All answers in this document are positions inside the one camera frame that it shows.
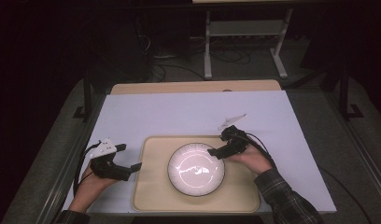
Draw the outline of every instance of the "black wire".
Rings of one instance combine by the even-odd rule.
[[[80,181],[79,181],[79,183],[78,183],[78,185],[80,185],[87,177],[89,177],[90,175],[92,175],[92,171],[88,174],[88,175],[86,175],[85,177],[83,177]]]
[[[92,150],[92,149],[95,148],[95,147],[98,147],[98,145],[100,145],[100,143],[101,143],[101,142],[99,141],[97,144],[94,144],[94,145],[88,147],[88,148],[82,153],[82,155],[81,155],[80,158],[79,158],[78,166],[77,166],[77,169],[76,169],[76,171],[75,171],[75,176],[74,176],[74,184],[73,184],[73,188],[72,188],[73,193],[74,193],[74,197],[75,197],[75,194],[76,194],[77,191],[78,191],[78,186],[79,186],[79,183],[78,183],[78,181],[79,181],[79,175],[80,175],[80,170],[82,169],[83,162],[85,161],[85,156],[88,154],[88,152],[89,152],[90,150]]]
[[[227,55],[225,55],[226,52],[231,51],[234,53],[238,54],[238,58],[231,58]],[[246,55],[243,55],[240,51],[238,50],[226,50],[224,53],[217,53],[216,51],[211,51],[210,52],[211,56],[216,59],[217,61],[221,61],[224,63],[235,63],[235,64],[248,64],[251,62],[251,55],[250,53],[246,53]],[[244,63],[239,63],[239,61],[245,59],[247,57],[247,61]]]
[[[263,155],[263,157],[266,158],[266,160],[268,160],[271,163],[271,165],[276,168],[275,161],[273,160],[272,156],[270,155],[270,153],[267,151],[266,148],[261,147],[260,145],[258,145],[258,143],[254,142],[253,140],[249,138],[245,138],[236,134],[228,134],[228,135],[246,140],[248,143],[254,146],[257,150],[259,150],[261,154]]]
[[[233,46],[234,46],[234,48],[235,48],[235,50],[232,50],[232,52],[236,52],[236,53],[238,53],[238,54],[240,55],[240,57],[239,57],[238,59],[236,59],[236,60],[228,61],[228,63],[236,63],[236,64],[248,64],[248,63],[250,63],[250,62],[251,62],[251,52],[246,52],[245,50],[238,50],[239,48],[238,48],[238,46],[236,45],[234,39],[232,38],[231,40],[232,40]],[[239,63],[239,61],[243,60],[243,59],[246,58],[246,57],[247,57],[247,61],[246,61],[246,62],[244,62],[244,63]]]
[[[157,82],[163,82],[163,81],[165,81],[165,76],[166,76],[166,71],[165,71],[165,69],[164,69],[162,66],[160,66],[160,65],[154,65],[154,66],[157,66],[157,67],[161,68],[161,69],[162,69],[162,73],[159,73],[158,71],[156,71],[155,69],[152,68],[152,71],[153,71],[154,73],[156,73],[157,75],[160,75],[160,76],[161,76],[161,77],[157,77],[157,76],[156,76],[155,74],[153,74],[153,72],[152,72],[152,82],[153,82],[153,78],[154,78],[154,77],[156,77],[156,78],[158,79]]]
[[[253,136],[254,138],[258,139],[258,141],[259,141],[259,142],[261,143],[261,145],[264,147],[265,151],[266,151],[267,153],[269,153],[269,151],[267,150],[267,147],[264,145],[264,143],[261,141],[261,139],[260,139],[259,137],[255,136],[255,135],[252,134],[252,133],[246,133],[246,135],[251,135],[251,136]]]
[[[189,71],[189,72],[193,73],[194,75],[200,77],[202,80],[205,80],[205,78],[202,75],[200,75],[199,73],[197,73],[193,70],[190,70],[189,68],[186,68],[186,67],[171,65],[171,64],[155,64],[155,65],[162,66],[162,67],[174,67],[174,68],[184,69],[184,70]]]
[[[369,218],[368,214],[366,213],[365,209],[362,207],[360,202],[356,199],[356,197],[345,187],[345,185],[339,181],[338,178],[336,178],[333,174],[328,172],[326,169],[322,168],[321,166],[317,165],[318,169],[322,170],[325,174],[329,175],[332,179],[334,179],[341,187],[342,189],[350,196],[350,198],[357,204],[361,212],[364,214],[365,218],[368,220],[368,223],[373,224],[371,219]]]

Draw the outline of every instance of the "cable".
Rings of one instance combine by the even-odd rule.
[[[80,181],[79,181],[79,183],[78,183],[78,185],[80,185],[82,182],[83,182],[83,180],[85,180],[87,177],[89,177],[90,175],[92,175],[92,171],[89,173],[89,174],[87,174],[85,177],[83,177]]]
[[[189,72],[193,73],[194,75],[200,77],[202,80],[205,80],[205,78],[202,75],[200,75],[199,73],[197,73],[193,70],[190,70],[189,68],[186,68],[186,67],[181,67],[181,66],[171,65],[171,64],[155,64],[155,65],[162,66],[162,67],[174,67],[174,68],[184,69],[184,70],[189,71]]]
[[[139,35],[138,37],[144,37],[144,38],[148,41],[147,46],[146,46],[145,49],[143,50],[143,53],[144,53],[144,54],[147,54],[148,49],[149,49],[150,44],[151,44],[151,41],[150,41],[149,37],[147,37],[146,35]]]
[[[154,77],[156,77],[158,79],[157,82],[163,82],[163,81],[165,81],[165,76],[166,76],[165,69],[162,66],[160,66],[160,65],[154,65],[154,66],[157,66],[157,67],[161,68],[162,69],[162,73],[158,73],[155,69],[152,68],[152,80],[151,81],[153,82],[153,78]]]
[[[247,138],[247,137],[242,137],[242,136],[239,136],[237,134],[228,134],[229,136],[232,136],[232,137],[237,137],[237,138],[240,138],[240,139],[243,139],[243,140],[246,140],[249,144],[251,144],[252,146],[254,146],[261,154],[264,158],[266,158],[266,160],[268,160],[270,162],[270,164],[276,168],[275,166],[275,161],[273,160],[272,156],[270,155],[270,153],[267,151],[267,148],[266,146],[263,144],[263,142],[257,137],[257,139],[262,143],[262,145],[265,147],[265,148],[262,148],[260,145],[258,145],[258,143],[252,141],[251,139]]]
[[[267,153],[269,153],[269,151],[267,150],[267,147],[264,145],[264,143],[261,141],[261,139],[260,139],[259,137],[255,136],[255,135],[252,134],[252,133],[246,133],[246,135],[251,135],[251,136],[253,136],[254,138],[256,138],[256,139],[261,143],[261,145],[264,147],[265,151],[266,151]]]
[[[100,145],[101,141],[99,141],[97,144],[94,144],[94,145],[91,145],[90,147],[88,147],[81,155],[80,155],[80,158],[79,158],[79,163],[78,163],[78,166],[77,166],[77,169],[75,171],[75,176],[74,176],[74,184],[73,184],[73,193],[74,193],[74,197],[75,197],[75,194],[77,193],[78,191],[78,187],[79,187],[79,175],[80,175],[80,170],[82,169],[82,165],[83,165],[83,162],[85,161],[85,156],[88,154],[88,152],[90,150],[92,150],[93,148],[95,147],[98,147],[98,145]]]
[[[360,204],[360,202],[356,199],[356,197],[345,187],[344,184],[342,184],[342,182],[339,181],[339,179],[337,179],[333,174],[331,174],[330,172],[328,172],[326,169],[322,168],[321,166],[317,165],[318,169],[322,170],[325,174],[329,175],[332,179],[334,179],[341,187],[342,189],[348,194],[348,196],[350,196],[350,198],[357,204],[357,206],[359,207],[359,209],[361,210],[361,212],[364,214],[365,218],[368,220],[368,223],[369,224],[373,224],[373,222],[371,221],[371,219],[369,218],[368,214],[366,213],[365,209],[362,207],[362,205]]]
[[[203,39],[203,43],[198,44],[195,47],[192,47],[190,49],[189,55],[192,56],[192,55],[196,55],[196,54],[200,54],[200,53],[205,53],[205,38],[202,37],[202,36],[196,36],[196,37],[194,37],[194,39]],[[221,39],[221,36],[217,37],[213,42],[210,43],[210,46],[213,46],[220,39]],[[180,56],[176,55],[176,54],[173,54],[173,55],[163,55],[163,56],[154,55],[153,56],[153,58],[155,60],[158,60],[160,63],[161,62],[165,62],[165,61],[169,61],[169,60],[173,60],[173,59],[177,59],[179,57]]]
[[[231,58],[227,55],[225,55],[226,52],[234,52],[238,54],[237,58]],[[238,50],[226,50],[223,53],[218,53],[217,51],[210,51],[211,56],[216,59],[217,61],[221,61],[224,63],[235,63],[235,64],[248,64],[251,62],[251,55],[250,53],[246,53],[246,55],[243,55],[240,51]],[[247,57],[247,61],[244,63],[239,63],[239,61],[245,59]]]

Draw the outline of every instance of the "dark background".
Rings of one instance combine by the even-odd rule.
[[[139,50],[136,30],[183,54],[187,37],[204,31],[203,12],[154,12],[141,14],[144,19],[139,20],[135,12],[95,14],[68,9],[88,1],[71,4],[0,0],[0,220],[86,70],[99,74],[92,77],[98,91],[117,82],[142,82],[148,77],[149,60]],[[106,6],[115,4],[105,1]],[[186,15],[184,20],[167,26],[178,14]],[[381,4],[352,1],[346,7],[295,10],[287,38],[304,35],[312,42],[303,66],[345,63],[381,112]]]

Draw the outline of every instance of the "white bowl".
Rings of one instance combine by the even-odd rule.
[[[176,189],[190,196],[203,196],[217,189],[225,176],[223,160],[207,152],[209,145],[187,144],[174,152],[168,176]]]

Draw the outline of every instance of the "metal bar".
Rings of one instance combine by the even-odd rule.
[[[205,14],[205,79],[213,78],[210,58],[210,11]]]
[[[275,68],[277,69],[278,75],[286,79],[288,77],[286,68],[284,67],[284,64],[281,62],[280,56],[277,54],[275,55],[275,49],[270,49],[270,54],[272,55],[273,62],[275,63]]]
[[[90,115],[90,119],[88,122],[85,122],[85,126],[82,129],[82,132],[68,153],[63,163],[62,170],[57,175],[56,181],[50,190],[49,196],[43,208],[41,209],[36,223],[51,223],[57,211],[61,209],[61,204],[66,198],[67,191],[71,187],[74,171],[76,169],[79,158],[79,153],[89,141],[89,137],[92,134],[92,130],[94,128],[95,122],[97,121],[105,98],[105,95],[99,95],[99,97],[96,97],[94,110]]]
[[[86,122],[92,113],[92,86],[89,79],[88,70],[83,78],[83,95],[85,102],[85,118],[83,119],[83,122]]]
[[[281,24],[279,39],[274,50],[275,56],[278,56],[278,54],[280,53],[281,46],[283,45],[284,38],[286,37],[287,29],[289,28],[289,20],[290,20],[290,16],[292,15],[292,11],[293,11],[292,8],[287,10],[286,17],[284,18],[283,23]]]
[[[374,160],[372,159],[371,155],[369,154],[367,148],[362,143],[360,138],[357,136],[356,131],[354,130],[353,126],[351,125],[351,122],[346,122],[346,127],[350,133],[350,137],[353,140],[354,144],[356,145],[356,148],[362,158],[362,161],[366,167],[367,173],[369,177],[372,179],[372,182],[374,183],[374,186],[376,187],[377,191],[379,192],[381,196],[381,172],[377,168],[376,164],[374,163]]]
[[[339,89],[339,110],[345,121],[349,121],[347,114],[347,97],[348,97],[348,73],[346,66],[343,66],[342,78]]]
[[[330,69],[332,66],[333,66],[333,64],[329,63],[329,64],[319,68],[317,71],[314,71],[313,73],[307,75],[306,77],[303,77],[303,78],[297,80],[296,82],[289,84],[288,86],[284,86],[283,89],[284,90],[297,89],[297,88],[301,87],[303,84],[307,83],[308,81],[314,79],[315,77],[318,77],[319,75],[327,72],[327,70]]]

